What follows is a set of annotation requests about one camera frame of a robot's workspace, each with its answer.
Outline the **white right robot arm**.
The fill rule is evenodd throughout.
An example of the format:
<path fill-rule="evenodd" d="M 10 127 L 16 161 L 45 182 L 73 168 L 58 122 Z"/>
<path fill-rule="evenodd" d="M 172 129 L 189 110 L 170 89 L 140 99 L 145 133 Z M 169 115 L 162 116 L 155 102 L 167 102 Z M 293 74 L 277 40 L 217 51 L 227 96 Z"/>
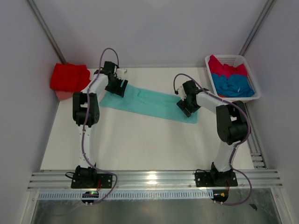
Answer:
<path fill-rule="evenodd" d="M 251 132 L 244 103 L 226 102 L 214 96 L 208 89 L 197 87 L 192 80 L 183 83 L 174 92 L 181 98 L 177 106 L 188 118 L 202 107 L 216 116 L 220 148 L 209 171 L 195 171 L 196 186 L 237 186 L 235 170 L 232 167 L 233 159 L 237 148 L 247 140 Z"/>

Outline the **blue t shirt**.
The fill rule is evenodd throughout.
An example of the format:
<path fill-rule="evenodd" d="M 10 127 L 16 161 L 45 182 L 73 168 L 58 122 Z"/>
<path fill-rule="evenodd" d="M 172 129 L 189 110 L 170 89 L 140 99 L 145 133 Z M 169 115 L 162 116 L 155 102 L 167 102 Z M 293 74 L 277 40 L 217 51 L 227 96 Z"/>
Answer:
<path fill-rule="evenodd" d="M 246 98 L 255 94 L 245 76 L 231 75 L 229 78 L 226 78 L 224 75 L 219 77 L 216 74 L 212 74 L 212 79 L 218 95 L 223 95 L 227 98 Z"/>

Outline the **aluminium mounting rail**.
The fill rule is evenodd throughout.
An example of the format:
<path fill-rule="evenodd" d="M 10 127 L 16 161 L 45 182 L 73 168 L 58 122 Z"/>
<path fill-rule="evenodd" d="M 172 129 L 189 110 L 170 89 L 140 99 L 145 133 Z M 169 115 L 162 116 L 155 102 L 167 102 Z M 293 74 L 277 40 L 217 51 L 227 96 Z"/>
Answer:
<path fill-rule="evenodd" d="M 66 171 L 43 171 L 33 173 L 27 190 L 67 190 L 71 188 L 71 179 Z M 117 190 L 160 190 L 160 189 L 196 189 L 195 172 L 180 171 L 115 171 L 113 178 Z M 273 169 L 251 169 L 243 173 L 249 178 L 252 187 L 281 188 L 279 174 Z"/>

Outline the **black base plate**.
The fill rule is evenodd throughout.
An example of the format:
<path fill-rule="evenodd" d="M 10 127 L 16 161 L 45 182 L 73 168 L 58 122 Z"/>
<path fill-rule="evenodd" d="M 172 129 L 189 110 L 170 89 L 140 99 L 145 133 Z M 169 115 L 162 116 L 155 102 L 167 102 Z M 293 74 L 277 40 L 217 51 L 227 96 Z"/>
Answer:
<path fill-rule="evenodd" d="M 96 177 L 75 176 L 71 182 L 72 189 L 111 189 L 113 176 L 110 174 L 97 174 Z"/>
<path fill-rule="evenodd" d="M 195 183 L 197 187 L 237 187 L 238 182 L 235 172 L 229 170 L 226 172 L 218 172 L 211 169 L 203 171 L 197 169 L 194 173 Z"/>

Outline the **red folded t shirt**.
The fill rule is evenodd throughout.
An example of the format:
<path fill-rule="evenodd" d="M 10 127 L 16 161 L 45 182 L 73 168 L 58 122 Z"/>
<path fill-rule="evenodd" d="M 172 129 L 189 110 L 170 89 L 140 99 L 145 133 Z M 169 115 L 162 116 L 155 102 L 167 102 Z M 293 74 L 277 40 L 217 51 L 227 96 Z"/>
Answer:
<path fill-rule="evenodd" d="M 90 81 L 90 71 L 85 65 L 57 63 L 50 79 L 50 88 L 55 91 L 80 92 Z"/>

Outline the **pink folded t shirt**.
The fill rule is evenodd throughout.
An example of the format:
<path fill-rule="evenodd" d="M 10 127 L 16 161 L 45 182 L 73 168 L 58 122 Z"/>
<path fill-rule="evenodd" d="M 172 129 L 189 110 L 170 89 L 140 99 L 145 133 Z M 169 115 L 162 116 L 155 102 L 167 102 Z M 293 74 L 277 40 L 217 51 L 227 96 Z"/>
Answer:
<path fill-rule="evenodd" d="M 56 96 L 59 101 L 63 101 L 69 98 L 72 98 L 74 92 L 69 92 L 69 91 L 55 91 Z"/>

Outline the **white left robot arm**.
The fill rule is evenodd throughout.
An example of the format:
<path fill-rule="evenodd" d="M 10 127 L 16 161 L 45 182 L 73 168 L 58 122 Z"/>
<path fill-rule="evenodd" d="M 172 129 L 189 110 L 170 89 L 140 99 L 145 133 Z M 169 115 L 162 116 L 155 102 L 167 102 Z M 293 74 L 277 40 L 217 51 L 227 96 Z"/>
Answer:
<path fill-rule="evenodd" d="M 79 163 L 72 175 L 71 188 L 95 188 L 100 182 L 96 163 L 98 152 L 94 146 L 95 126 L 100 119 L 98 96 L 102 91 L 124 97 L 128 80 L 126 69 L 113 62 L 104 62 L 104 66 L 94 73 L 90 83 L 81 91 L 73 94 L 72 117 L 79 128 L 81 152 Z"/>

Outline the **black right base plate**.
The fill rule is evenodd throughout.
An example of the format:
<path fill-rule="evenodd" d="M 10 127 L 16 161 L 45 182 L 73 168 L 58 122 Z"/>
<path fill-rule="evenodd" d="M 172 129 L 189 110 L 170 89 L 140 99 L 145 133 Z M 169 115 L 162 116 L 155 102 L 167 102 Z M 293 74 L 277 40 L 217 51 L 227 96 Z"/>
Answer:
<path fill-rule="evenodd" d="M 237 187 L 238 182 L 235 172 L 229 170 L 226 172 L 218 172 L 211 169 L 203 171 L 197 169 L 194 173 L 195 183 L 197 187 Z"/>

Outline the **teal t shirt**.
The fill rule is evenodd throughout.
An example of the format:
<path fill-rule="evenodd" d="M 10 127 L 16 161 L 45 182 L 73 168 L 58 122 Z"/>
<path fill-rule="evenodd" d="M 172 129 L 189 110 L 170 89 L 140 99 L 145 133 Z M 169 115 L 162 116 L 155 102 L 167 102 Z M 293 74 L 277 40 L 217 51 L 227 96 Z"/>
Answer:
<path fill-rule="evenodd" d="M 198 112 L 187 117 L 177 106 L 181 98 L 175 95 L 127 85 L 124 96 L 106 92 L 99 105 L 188 124 L 198 122 Z"/>

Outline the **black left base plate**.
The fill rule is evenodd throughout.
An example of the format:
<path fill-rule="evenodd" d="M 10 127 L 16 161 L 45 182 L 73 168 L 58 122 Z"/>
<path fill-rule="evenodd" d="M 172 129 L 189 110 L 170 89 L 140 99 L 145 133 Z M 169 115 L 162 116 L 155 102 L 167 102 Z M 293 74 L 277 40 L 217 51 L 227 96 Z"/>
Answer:
<path fill-rule="evenodd" d="M 110 174 L 97 174 L 96 177 L 75 176 L 71 182 L 72 189 L 111 189 L 113 176 Z"/>

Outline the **white plastic basket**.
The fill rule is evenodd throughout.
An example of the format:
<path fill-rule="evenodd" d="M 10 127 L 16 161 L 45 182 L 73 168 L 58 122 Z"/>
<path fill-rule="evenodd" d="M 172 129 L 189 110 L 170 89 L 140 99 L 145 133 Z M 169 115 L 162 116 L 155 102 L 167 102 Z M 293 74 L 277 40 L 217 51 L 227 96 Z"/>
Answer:
<path fill-rule="evenodd" d="M 250 67 L 240 55 L 209 55 L 205 58 L 210 91 L 225 100 L 248 102 L 261 96 Z"/>

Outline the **magenta t shirt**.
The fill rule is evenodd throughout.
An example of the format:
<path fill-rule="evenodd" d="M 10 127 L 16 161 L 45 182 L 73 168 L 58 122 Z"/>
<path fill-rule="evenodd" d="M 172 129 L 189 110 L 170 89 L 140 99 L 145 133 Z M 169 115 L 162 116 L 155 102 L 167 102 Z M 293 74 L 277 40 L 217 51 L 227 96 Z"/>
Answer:
<path fill-rule="evenodd" d="M 230 66 L 228 64 L 221 64 L 220 61 L 211 55 L 208 61 L 208 66 L 212 74 L 216 74 L 219 77 L 224 75 L 229 78 L 231 75 L 247 76 L 247 70 L 244 64 L 238 65 L 237 67 Z"/>

